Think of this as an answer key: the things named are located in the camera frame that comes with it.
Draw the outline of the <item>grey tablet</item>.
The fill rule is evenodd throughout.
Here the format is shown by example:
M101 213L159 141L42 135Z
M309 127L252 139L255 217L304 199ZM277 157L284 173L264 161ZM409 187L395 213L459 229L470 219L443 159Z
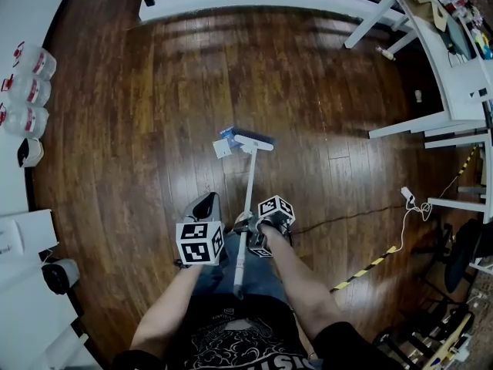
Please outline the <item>grey tablet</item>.
M448 50L452 54L471 59L471 51L466 35L464 34L462 27L451 16L448 16L447 19L446 34L448 36Z

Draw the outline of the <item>white broom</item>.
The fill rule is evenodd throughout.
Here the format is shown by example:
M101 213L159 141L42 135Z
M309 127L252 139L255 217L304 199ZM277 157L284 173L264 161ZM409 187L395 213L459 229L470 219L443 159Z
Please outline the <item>white broom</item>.
M243 216L245 221L248 221L251 215L251 200L253 193L253 181L255 165L257 160L257 151L272 151L274 149L274 139L268 136L254 133L249 130L233 128L233 139L240 144L240 148L244 153L250 154L250 168L248 181L246 186L246 197L244 201ZM238 254L236 256L236 267L233 280L233 294L236 298L243 299L243 275L245 270L245 258L247 248L247 231L240 233L240 242Z

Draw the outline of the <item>grey bin with black bag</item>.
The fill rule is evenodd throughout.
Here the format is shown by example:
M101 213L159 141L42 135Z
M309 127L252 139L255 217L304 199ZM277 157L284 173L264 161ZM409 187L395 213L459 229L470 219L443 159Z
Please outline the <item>grey bin with black bag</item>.
M67 294L80 279L79 267L70 258L44 264L42 275L48 288L58 295Z

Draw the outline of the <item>person's right forearm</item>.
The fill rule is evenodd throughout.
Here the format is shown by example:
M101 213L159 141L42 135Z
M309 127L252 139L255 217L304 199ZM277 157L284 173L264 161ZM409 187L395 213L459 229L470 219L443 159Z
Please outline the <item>person's right forearm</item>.
M305 335L313 341L326 327L342 321L343 316L327 286L289 243L282 237L271 237L268 245L287 299Z

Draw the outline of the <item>white table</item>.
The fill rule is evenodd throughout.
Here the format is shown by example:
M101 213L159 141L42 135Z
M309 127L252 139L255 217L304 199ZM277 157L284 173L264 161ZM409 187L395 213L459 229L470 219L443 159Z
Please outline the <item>white table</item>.
M468 203L431 197L428 203L439 207L476 211L483 215L485 223L489 223L493 220L493 127L488 122L486 108L493 101L493 60L484 60L477 55L473 59L453 65L448 47L441 37L444 32L414 15L405 0L381 0L375 10L347 38L345 47L353 48L393 4L399 4L404 12L403 18L396 21L394 27L398 29L400 25L409 23L411 30L387 50L395 54L413 40L420 41L438 86L442 110L439 113L371 130L368 136L376 139L403 132L423 132L428 136L438 136L480 129L480 134L435 140L426 142L424 146L427 149L469 144L483 146L486 168L486 188L482 192L484 202Z

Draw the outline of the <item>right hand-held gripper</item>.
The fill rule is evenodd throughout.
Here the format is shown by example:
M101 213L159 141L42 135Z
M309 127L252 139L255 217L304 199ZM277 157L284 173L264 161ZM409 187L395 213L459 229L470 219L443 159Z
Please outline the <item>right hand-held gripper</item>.
M267 240L259 231L259 225L265 223L275 227L293 245L291 227L295 220L292 205L275 195L258 204L257 213L248 219L248 223L246 220L235 223L233 231L237 234L246 233L248 227L251 236L247 239L247 249L258 257L272 257Z

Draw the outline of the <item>person's black printed t-shirt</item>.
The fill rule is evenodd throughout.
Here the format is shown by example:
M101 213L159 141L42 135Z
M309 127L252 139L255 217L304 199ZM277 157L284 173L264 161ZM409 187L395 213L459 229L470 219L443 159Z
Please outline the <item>person's black printed t-shirt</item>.
M132 349L112 370L403 370L348 322L326 327L312 346L314 360L290 307L276 298L197 295L162 358Z

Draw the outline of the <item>yellow black striped tape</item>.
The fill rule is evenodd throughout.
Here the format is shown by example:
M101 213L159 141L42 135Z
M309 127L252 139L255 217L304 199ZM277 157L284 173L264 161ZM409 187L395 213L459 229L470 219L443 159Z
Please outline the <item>yellow black striped tape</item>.
M406 212L405 212L403 219L402 219L402 228L401 228L399 247L396 247L396 246L389 247L380 257L378 257L377 259L375 259L371 263L369 263L369 265L362 268L357 273L351 275L346 281L342 281L338 285L334 286L330 290L331 293L345 289L348 285L350 285L351 282L364 276L372 268L374 268L375 266L382 263L386 257L388 257L391 254L395 254L396 252L403 250L404 249L404 232L405 232L405 227L406 227L407 216L411 212L415 212L415 213L418 213L421 216L421 219L425 222L428 220L428 218L431 215L432 205L428 202L424 202L419 207L417 207L415 202L414 203L407 203L406 202L405 203L405 210L406 210Z

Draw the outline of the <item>black office chair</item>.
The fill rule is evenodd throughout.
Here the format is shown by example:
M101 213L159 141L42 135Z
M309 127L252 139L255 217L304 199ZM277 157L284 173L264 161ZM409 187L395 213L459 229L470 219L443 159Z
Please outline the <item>black office chair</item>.
M444 286L448 293L453 293L463 279L471 284L474 282L475 275L466 272L470 263L480 257L493 257L493 220L483 224L477 219L470 219L456 235L453 235L450 224L441 225L440 217L436 221L434 243L427 247L414 247L411 253L432 254L430 262L418 277L436 291L438 288L427 282L426 276L437 262L442 263L445 266Z

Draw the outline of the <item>person's blue jeans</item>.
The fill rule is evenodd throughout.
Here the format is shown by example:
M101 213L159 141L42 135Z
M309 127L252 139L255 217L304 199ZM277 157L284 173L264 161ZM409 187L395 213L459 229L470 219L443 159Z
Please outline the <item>person's blue jeans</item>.
M193 296L206 294L232 294L233 281L236 270L236 258L240 235L230 232L225 236L226 258L218 266L204 266ZM275 275L270 260L266 257L257 257L246 252L245 271L243 273L242 292L246 294L266 295L288 303L283 285Z

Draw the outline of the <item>person's right hand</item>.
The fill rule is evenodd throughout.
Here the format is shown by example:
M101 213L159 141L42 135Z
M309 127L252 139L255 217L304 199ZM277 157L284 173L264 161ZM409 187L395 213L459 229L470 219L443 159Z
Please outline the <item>person's right hand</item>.
M289 244L286 237L282 235L282 233L275 227L269 224L260 223L257 228L258 231L266 238L268 247L272 247L276 242Z

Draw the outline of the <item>clear water jug red cap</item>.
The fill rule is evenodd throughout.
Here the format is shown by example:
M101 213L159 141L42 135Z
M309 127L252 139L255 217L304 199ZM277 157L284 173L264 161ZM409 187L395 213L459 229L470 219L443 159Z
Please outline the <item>clear water jug red cap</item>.
M14 136L39 140L48 119L49 112L43 107L15 107L0 103L0 126Z
M13 103L44 107L49 101L52 86L50 81L32 74L11 74L3 79L0 91L6 93Z
M21 42L14 51L13 69L49 81L57 68L56 59L44 48Z

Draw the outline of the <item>blue paper scrap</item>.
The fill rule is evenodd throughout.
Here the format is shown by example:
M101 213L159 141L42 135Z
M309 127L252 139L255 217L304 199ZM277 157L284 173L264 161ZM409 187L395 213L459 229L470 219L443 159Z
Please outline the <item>blue paper scrap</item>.
M238 146L238 142L234 139L234 126L227 127L220 131L220 137L222 140L227 140L229 148L234 148Z

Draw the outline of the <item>brown cardboard box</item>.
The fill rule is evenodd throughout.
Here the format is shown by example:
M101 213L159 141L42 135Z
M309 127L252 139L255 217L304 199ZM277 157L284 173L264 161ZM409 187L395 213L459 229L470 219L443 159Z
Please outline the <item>brown cardboard box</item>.
M411 12L433 24L441 32L447 29L449 14L438 0L405 0Z

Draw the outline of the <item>white paper scrap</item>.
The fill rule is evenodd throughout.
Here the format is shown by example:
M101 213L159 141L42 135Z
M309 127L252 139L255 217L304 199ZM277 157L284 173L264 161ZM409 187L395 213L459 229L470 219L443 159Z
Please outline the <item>white paper scrap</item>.
M218 159L230 156L232 151L228 139L221 139L213 142L213 148Z

